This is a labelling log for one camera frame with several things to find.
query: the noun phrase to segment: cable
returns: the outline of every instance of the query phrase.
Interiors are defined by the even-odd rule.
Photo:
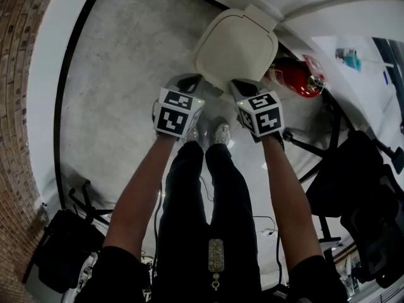
[[[268,219],[271,219],[271,221],[273,223],[273,229],[272,230],[273,230],[273,232],[276,231],[276,223],[275,223],[274,219],[272,219],[271,217],[266,216],[266,215],[255,215],[255,216],[253,216],[253,218],[268,218]],[[278,237],[276,239],[276,263],[278,264],[278,267],[279,267],[279,281],[278,281],[278,284],[281,284],[282,283],[282,264],[280,263],[280,260],[279,260],[279,244],[280,244],[280,236],[279,236],[279,232],[278,232]]]
[[[206,182],[205,182],[205,179],[202,177],[202,176],[200,176],[199,177],[201,180],[202,180],[202,182],[203,182],[203,185],[205,185],[205,190],[206,190],[206,197],[208,198],[208,200],[209,201],[211,201],[211,202],[213,202],[213,199],[211,199],[211,198],[209,198],[209,192],[208,192],[208,187],[206,186]]]
[[[282,282],[282,264],[279,261],[279,243],[280,243],[280,237],[279,237],[279,232],[278,232],[278,239],[276,240],[276,262],[278,263],[278,266],[279,266],[278,284],[281,284],[281,282]]]
[[[154,273],[156,269],[156,261],[157,261],[157,213],[160,210],[160,207],[162,205],[162,199],[163,199],[163,186],[160,184],[160,191],[158,192],[158,205],[156,212],[154,213],[154,238],[156,241],[156,250],[154,252],[154,259],[153,259],[153,266],[151,268],[151,284],[154,284]]]
[[[272,219],[268,215],[254,215],[252,217],[253,218],[268,218],[268,219],[271,219],[271,221],[273,223],[272,234],[276,231],[276,223],[275,223],[274,219]]]

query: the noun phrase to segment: foot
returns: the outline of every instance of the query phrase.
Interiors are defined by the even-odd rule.
[[[185,143],[189,143],[190,141],[198,141],[198,138],[199,138],[199,133],[195,126],[185,136]]]
[[[227,122],[219,124],[213,131],[212,144],[228,145],[231,139],[230,126]]]

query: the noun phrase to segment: fire extinguisher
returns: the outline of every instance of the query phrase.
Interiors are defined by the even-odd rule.
[[[268,78],[305,98],[313,98],[322,90],[321,80],[312,76],[306,62],[289,57],[275,59]]]

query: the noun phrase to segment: black chair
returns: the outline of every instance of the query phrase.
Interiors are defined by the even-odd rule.
[[[335,267],[331,249],[341,239],[331,237],[326,217],[341,217],[359,252],[361,266],[354,276],[360,282],[376,279],[380,286],[388,287],[404,274],[404,192],[390,166],[383,165],[379,151],[391,158],[397,173],[403,170],[404,152],[401,148],[393,152],[356,131],[327,90],[322,98],[334,119],[328,149],[295,140],[287,130],[283,139],[322,158],[300,182],[316,175],[306,194],[312,214],[320,219],[324,236],[320,244],[327,262]],[[338,147],[341,119],[349,133]]]
[[[71,210],[59,210],[45,229],[45,235],[35,251],[33,262],[39,269],[39,280],[59,293],[76,288],[80,271],[91,253],[99,252],[104,235],[92,225],[94,219],[108,225],[101,215],[113,210],[96,210],[90,202],[86,189],[90,181],[82,186],[85,204],[76,199],[74,189],[69,197],[85,212],[85,218]]]

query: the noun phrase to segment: chair leg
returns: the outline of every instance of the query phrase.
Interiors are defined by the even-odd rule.
[[[346,113],[342,110],[342,108],[340,107],[340,105],[338,104],[338,102],[334,99],[334,97],[331,95],[331,93],[327,90],[324,89],[324,91],[322,92],[322,97],[323,100],[325,102],[327,102],[328,104],[331,105],[331,107],[333,108],[333,112],[334,112],[334,116],[336,115],[340,115],[340,117],[343,118],[343,120],[347,123],[348,129],[349,131],[355,131],[356,129],[354,128],[354,125],[352,124],[352,122],[349,120],[348,116],[346,115]]]
[[[86,212],[88,208],[82,202],[80,202],[75,196],[73,196],[73,194],[74,194],[74,189],[71,189],[68,194],[69,197],[74,201],[74,203],[76,203],[78,205],[78,207],[80,209],[82,209],[84,212]]]
[[[84,182],[83,186],[81,187],[81,190],[83,191],[84,202],[88,209],[90,209],[92,207],[90,198],[88,197],[88,193],[87,193],[87,188],[90,186],[91,186],[91,182],[89,180],[86,180]]]
[[[299,179],[299,182],[301,184],[305,183],[307,180],[309,180],[310,178],[312,178],[313,176],[315,176],[321,168],[323,161],[320,161],[319,163],[316,164],[316,166],[314,166],[308,173],[306,173],[305,176],[303,176],[301,179]]]
[[[341,125],[341,115],[335,114],[333,130],[331,132],[330,145],[327,150],[336,150],[338,148],[338,140],[340,139],[340,125]]]
[[[373,142],[383,153],[390,157],[397,174],[400,174],[404,168],[404,151],[402,148],[398,147],[396,151],[393,151],[378,139],[374,139]]]
[[[326,217],[319,217],[319,219],[320,219],[320,225],[321,225],[321,230],[323,231],[324,239],[330,239],[331,233],[330,233],[330,229],[328,228],[328,223],[327,223]],[[326,262],[329,264],[329,266],[336,271],[336,267],[334,264],[333,251],[331,249],[327,249],[324,251],[324,258],[325,258]]]
[[[102,222],[104,225],[109,225],[109,222],[103,217],[100,217],[99,215],[94,216],[94,219],[98,220],[99,222]]]
[[[108,215],[109,213],[114,212],[113,210],[105,210],[105,209],[99,209],[99,210],[95,210],[94,213],[96,215]]]
[[[308,152],[311,152],[319,157],[324,157],[324,153],[325,153],[324,150],[317,148],[315,146],[303,143],[299,140],[296,140],[295,138],[293,138],[293,134],[287,130],[285,130],[283,132],[282,138],[283,138],[283,140],[291,142],[293,145],[298,146],[304,150],[307,150]]]

